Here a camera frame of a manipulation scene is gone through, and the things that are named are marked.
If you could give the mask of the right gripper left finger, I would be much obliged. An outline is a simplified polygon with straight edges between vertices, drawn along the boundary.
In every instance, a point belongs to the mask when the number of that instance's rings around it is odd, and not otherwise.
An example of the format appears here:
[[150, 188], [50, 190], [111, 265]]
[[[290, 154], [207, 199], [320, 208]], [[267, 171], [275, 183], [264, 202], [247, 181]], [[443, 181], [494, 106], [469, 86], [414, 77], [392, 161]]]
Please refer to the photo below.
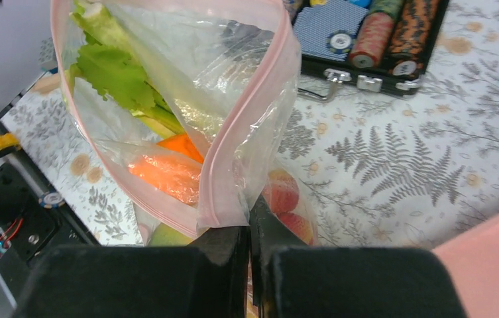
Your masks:
[[15, 317], [244, 317], [249, 230], [174, 247], [61, 246], [32, 270]]

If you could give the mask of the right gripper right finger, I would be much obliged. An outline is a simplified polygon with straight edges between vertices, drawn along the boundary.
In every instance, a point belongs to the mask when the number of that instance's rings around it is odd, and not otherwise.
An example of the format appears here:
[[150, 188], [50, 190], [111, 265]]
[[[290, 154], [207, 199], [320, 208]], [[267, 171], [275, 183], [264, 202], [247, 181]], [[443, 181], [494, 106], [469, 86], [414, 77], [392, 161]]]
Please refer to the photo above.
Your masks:
[[420, 248], [308, 246], [259, 197], [250, 212], [261, 317], [465, 317], [452, 279]]

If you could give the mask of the orange fruit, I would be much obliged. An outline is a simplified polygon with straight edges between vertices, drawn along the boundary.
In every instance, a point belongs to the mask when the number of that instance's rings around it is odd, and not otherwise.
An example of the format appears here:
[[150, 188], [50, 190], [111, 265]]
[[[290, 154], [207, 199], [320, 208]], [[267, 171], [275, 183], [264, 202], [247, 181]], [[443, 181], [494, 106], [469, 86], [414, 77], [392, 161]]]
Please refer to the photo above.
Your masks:
[[141, 156], [128, 165], [129, 172], [186, 205], [197, 205], [203, 156], [186, 133], [157, 145], [167, 151]]

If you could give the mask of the clear pink zip bag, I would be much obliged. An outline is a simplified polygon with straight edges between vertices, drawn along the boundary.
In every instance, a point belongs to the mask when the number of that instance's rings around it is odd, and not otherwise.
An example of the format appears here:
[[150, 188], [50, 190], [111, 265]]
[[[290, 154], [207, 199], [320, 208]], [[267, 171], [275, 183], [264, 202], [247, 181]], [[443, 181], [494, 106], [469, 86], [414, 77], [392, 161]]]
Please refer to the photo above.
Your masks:
[[61, 90], [76, 126], [116, 184], [139, 207], [146, 242], [161, 223], [192, 239], [245, 226], [278, 160], [296, 101], [300, 44], [281, 1], [90, 1], [105, 5], [130, 37], [152, 86], [203, 156], [199, 199], [186, 205], [131, 174], [130, 163], [167, 150], [142, 121], [64, 72], [85, 44], [70, 18], [75, 1], [53, 1], [50, 22]]

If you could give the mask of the green celery stalk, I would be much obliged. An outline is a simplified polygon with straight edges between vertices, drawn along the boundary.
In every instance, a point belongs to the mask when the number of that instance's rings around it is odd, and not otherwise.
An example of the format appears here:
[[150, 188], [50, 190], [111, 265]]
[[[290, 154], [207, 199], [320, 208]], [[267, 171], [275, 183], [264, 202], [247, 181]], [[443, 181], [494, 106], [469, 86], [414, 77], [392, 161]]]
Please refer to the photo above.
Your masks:
[[83, 31], [85, 44], [64, 72], [68, 87], [81, 78], [103, 99], [111, 97], [162, 138], [185, 130], [150, 79], [124, 28], [101, 3], [75, 1], [70, 18]]

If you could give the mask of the floral tablecloth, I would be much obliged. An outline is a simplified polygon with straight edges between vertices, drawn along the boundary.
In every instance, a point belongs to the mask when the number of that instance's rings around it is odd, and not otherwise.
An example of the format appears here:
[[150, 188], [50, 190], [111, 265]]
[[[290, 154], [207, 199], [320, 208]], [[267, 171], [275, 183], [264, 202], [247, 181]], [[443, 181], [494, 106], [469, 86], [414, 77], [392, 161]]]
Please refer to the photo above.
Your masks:
[[499, 213], [499, 1], [453, 1], [420, 92], [299, 101], [281, 143], [327, 244], [433, 247]]

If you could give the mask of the pink plastic basket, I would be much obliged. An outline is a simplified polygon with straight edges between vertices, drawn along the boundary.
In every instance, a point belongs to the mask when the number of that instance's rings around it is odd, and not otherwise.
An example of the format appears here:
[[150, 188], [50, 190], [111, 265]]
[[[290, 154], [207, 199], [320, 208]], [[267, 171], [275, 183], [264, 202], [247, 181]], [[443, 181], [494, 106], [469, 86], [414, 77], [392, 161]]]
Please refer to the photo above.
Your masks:
[[499, 317], [499, 214], [433, 249], [468, 317]]

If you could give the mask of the black poker chip case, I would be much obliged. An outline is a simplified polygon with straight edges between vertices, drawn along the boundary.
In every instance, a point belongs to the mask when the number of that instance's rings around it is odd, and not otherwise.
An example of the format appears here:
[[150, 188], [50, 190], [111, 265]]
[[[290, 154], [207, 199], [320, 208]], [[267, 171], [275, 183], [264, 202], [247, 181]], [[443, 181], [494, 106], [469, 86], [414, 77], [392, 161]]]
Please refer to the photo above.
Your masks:
[[[294, 28], [304, 7], [324, 1], [284, 1]], [[363, 91], [411, 96], [421, 87], [445, 13], [446, 0], [350, 1], [368, 9], [344, 62], [302, 55], [302, 74], [328, 83], [327, 94], [300, 88], [310, 100], [328, 102], [343, 85]]]

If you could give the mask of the wooden toy block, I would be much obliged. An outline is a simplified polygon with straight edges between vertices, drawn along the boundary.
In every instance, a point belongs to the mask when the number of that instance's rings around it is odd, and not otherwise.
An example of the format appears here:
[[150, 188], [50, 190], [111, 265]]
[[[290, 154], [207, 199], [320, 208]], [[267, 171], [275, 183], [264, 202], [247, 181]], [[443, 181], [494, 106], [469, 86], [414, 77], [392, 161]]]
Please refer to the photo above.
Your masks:
[[29, 89], [30, 92], [38, 93], [41, 95], [49, 94], [51, 91], [60, 87], [61, 76], [57, 74], [46, 74], [38, 79], [34, 85]]

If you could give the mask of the blue card deck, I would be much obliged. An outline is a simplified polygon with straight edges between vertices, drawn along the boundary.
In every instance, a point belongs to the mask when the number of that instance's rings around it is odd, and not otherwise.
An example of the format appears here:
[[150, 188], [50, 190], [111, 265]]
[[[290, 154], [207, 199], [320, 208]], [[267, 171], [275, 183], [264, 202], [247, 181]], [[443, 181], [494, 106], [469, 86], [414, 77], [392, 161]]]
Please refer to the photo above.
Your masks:
[[302, 54], [344, 62], [367, 13], [368, 9], [350, 1], [324, 1], [304, 7], [294, 22]]

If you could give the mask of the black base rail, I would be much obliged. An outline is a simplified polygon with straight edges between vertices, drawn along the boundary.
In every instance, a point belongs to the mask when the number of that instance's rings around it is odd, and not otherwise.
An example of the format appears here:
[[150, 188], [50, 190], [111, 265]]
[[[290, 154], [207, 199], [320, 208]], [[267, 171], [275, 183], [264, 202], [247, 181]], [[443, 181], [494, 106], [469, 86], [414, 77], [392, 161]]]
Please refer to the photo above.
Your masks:
[[0, 317], [85, 317], [79, 282], [53, 254], [95, 244], [27, 154], [18, 145], [0, 149]]

